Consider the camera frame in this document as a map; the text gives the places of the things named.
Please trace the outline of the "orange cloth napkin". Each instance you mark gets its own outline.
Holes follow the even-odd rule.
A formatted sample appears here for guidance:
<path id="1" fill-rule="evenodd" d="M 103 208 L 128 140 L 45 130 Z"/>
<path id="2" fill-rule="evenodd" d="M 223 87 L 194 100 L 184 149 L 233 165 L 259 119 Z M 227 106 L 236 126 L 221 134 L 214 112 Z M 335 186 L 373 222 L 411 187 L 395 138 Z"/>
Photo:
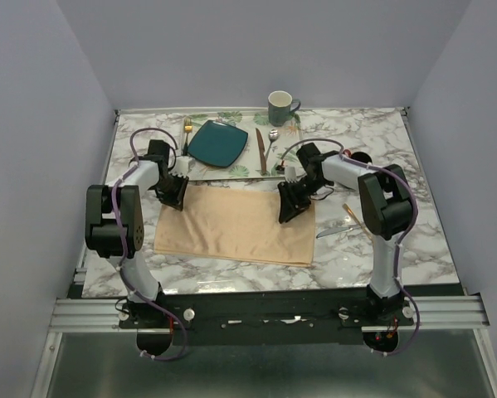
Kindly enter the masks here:
<path id="1" fill-rule="evenodd" d="M 314 258 L 315 212 L 278 222 L 276 192 L 188 186 L 181 211 L 163 206 L 153 249 L 159 254 L 308 267 Z"/>

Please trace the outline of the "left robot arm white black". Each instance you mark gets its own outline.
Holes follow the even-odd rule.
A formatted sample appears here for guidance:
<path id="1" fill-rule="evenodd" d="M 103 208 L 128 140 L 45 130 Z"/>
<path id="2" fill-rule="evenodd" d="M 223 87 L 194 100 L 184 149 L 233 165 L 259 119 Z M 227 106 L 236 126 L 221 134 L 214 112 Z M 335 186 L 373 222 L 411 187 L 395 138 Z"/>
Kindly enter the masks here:
<path id="1" fill-rule="evenodd" d="M 152 191 L 161 204 L 183 210 L 188 178 L 171 172 L 172 152 L 169 144 L 154 139 L 147 153 L 133 160 L 120 177 L 105 185 L 91 185 L 85 194 L 86 246 L 115 268 L 129 300 L 141 303 L 139 319 L 150 328 L 165 321 L 167 309 L 156 300 L 162 288 L 142 253 L 145 231 L 141 200 L 144 193 Z"/>

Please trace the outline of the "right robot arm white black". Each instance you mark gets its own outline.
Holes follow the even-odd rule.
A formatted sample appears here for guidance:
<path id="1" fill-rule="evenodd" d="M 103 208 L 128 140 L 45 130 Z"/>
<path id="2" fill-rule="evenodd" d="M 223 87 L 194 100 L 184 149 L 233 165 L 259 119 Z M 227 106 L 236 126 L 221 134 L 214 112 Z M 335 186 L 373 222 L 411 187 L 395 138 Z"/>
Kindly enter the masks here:
<path id="1" fill-rule="evenodd" d="M 400 276 L 402 242 L 416 224 L 416 198 L 402 168 L 378 167 L 355 160 L 342 151 L 321 153 L 312 140 L 299 143 L 296 156 L 305 171 L 301 178 L 285 173 L 278 184 L 279 223 L 309 210 L 311 197 L 325 186 L 339 184 L 359 194 L 363 224 L 373 238 L 373 273 L 366 288 L 364 314 L 384 324 L 404 301 Z"/>

